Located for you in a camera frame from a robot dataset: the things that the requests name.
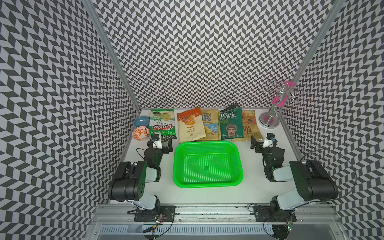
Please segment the green REAL chips bag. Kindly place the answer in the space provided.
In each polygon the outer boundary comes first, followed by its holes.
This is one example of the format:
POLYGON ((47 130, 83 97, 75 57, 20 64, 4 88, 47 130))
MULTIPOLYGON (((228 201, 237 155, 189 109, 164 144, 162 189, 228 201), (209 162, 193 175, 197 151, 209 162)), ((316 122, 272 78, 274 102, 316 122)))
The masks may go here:
POLYGON ((244 137, 243 114, 241 108, 221 111, 219 114, 219 121, 222 140, 244 137))

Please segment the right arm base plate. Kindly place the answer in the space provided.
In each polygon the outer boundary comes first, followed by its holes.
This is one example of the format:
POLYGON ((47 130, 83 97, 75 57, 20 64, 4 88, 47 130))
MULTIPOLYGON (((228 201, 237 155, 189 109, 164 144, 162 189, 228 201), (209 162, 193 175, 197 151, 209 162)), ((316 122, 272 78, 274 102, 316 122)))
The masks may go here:
POLYGON ((263 221, 270 222, 296 222, 297 218, 295 211, 281 210, 279 207, 272 209, 270 206, 253 206, 256 221, 261 223, 263 221))

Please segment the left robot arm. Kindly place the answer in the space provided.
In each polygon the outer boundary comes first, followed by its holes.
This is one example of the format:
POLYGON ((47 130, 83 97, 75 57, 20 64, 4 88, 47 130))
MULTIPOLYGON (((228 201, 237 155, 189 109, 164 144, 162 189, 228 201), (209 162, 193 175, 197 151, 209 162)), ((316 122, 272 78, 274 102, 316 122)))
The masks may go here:
POLYGON ((148 141, 148 147, 143 151, 138 162, 121 162, 110 182, 108 197, 119 203, 128 202, 142 212, 154 211, 160 213, 160 200, 157 196, 145 190, 146 183, 160 181, 160 167, 163 155, 173 152, 173 138, 165 141, 148 141))

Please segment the black red Krax chips bag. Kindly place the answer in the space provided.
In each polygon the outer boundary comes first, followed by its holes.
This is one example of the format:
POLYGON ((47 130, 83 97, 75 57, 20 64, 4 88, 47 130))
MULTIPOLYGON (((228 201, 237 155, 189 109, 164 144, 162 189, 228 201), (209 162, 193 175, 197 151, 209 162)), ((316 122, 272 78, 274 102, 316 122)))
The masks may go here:
POLYGON ((234 104, 228 106, 227 108, 223 109, 223 111, 226 112, 226 111, 229 111, 229 110, 232 110, 235 108, 239 108, 239 107, 240 107, 240 105, 238 103, 234 103, 234 104))

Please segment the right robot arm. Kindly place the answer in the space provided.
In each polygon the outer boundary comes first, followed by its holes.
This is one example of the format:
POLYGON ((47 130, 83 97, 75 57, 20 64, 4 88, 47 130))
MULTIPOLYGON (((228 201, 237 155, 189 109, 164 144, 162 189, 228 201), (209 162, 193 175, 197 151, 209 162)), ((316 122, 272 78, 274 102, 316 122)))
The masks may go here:
POLYGON ((339 196, 336 183, 319 161, 290 161, 284 167, 286 151, 279 148, 277 143, 273 133, 268 133, 263 142, 251 136, 251 149, 263 157, 266 179, 272 183, 295 183, 292 190, 271 199, 268 212, 273 218, 282 214, 292 215, 298 207, 333 200, 339 196))

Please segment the tan orange CHIPS bag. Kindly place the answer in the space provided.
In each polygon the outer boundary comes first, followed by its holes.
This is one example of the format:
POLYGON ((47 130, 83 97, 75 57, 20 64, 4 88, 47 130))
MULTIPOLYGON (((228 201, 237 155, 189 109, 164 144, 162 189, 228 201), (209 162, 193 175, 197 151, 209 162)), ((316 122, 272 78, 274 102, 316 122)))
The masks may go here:
POLYGON ((242 110, 243 117, 243 138, 232 139, 233 142, 250 141, 254 137, 257 141, 262 142, 264 140, 259 127, 257 126, 257 119, 255 111, 242 110))

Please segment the orange cassava chips bag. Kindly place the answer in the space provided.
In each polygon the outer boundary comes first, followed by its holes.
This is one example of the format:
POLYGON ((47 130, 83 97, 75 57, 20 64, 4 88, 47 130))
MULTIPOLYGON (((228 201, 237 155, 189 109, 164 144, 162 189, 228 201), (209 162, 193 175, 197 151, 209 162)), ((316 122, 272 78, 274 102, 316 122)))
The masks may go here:
POLYGON ((206 137, 201 108, 177 113, 177 118, 180 144, 206 137))

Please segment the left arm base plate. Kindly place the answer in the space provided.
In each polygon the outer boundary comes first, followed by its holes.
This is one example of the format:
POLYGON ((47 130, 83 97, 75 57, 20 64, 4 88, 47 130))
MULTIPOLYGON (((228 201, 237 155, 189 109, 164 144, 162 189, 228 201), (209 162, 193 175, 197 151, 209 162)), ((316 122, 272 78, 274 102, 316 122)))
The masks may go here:
POLYGON ((135 222, 154 223, 155 218, 160 217, 161 214, 165 214, 164 222, 173 222, 175 219, 176 206, 163 206, 153 210, 139 210, 137 209, 134 217, 135 222))

